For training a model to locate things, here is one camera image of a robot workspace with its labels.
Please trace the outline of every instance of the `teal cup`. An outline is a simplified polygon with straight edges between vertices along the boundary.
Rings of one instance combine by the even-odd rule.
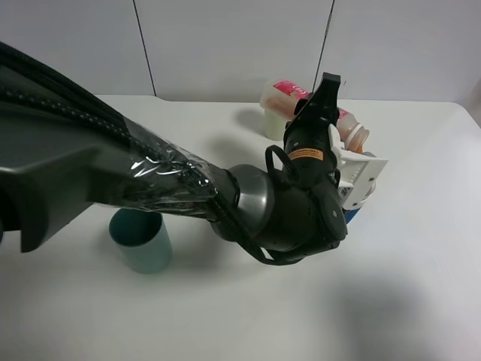
[[[171,263],[171,240],[160,213],[120,209],[110,220],[109,233],[136,272],[160,272]]]

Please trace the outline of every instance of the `table surface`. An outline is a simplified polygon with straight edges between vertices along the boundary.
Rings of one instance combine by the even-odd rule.
[[[265,168],[255,104],[102,96],[175,144]],[[479,360],[481,129],[453,103],[340,101],[389,159],[338,249],[257,263],[207,222],[166,216],[174,260],[126,268],[95,205],[35,252],[0,247],[3,360]]]

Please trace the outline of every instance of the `pink label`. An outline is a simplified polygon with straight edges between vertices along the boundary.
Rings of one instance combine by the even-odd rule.
[[[309,95],[309,92],[302,89],[299,85],[294,84],[293,82],[288,80],[284,80],[275,84],[274,88],[280,90],[281,92],[283,92],[288,96],[291,96],[295,100],[307,98],[307,96]]]
[[[347,114],[349,114],[349,111],[339,108],[339,119],[344,118]]]

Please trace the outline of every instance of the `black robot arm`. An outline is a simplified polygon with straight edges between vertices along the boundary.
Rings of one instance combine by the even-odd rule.
[[[266,150],[268,172],[225,170],[0,43],[0,233],[20,230],[29,252],[97,202],[204,218],[267,264],[335,248],[346,224],[327,129],[337,122],[339,83],[325,74],[298,106],[286,152]]]

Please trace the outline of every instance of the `white wall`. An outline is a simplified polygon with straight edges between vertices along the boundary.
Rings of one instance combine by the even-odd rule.
[[[153,94],[132,0],[0,0],[0,40],[97,94]]]
[[[480,59],[480,0],[336,0],[322,70],[346,99],[463,102]]]
[[[157,96],[253,101],[313,85],[331,0],[137,0]]]

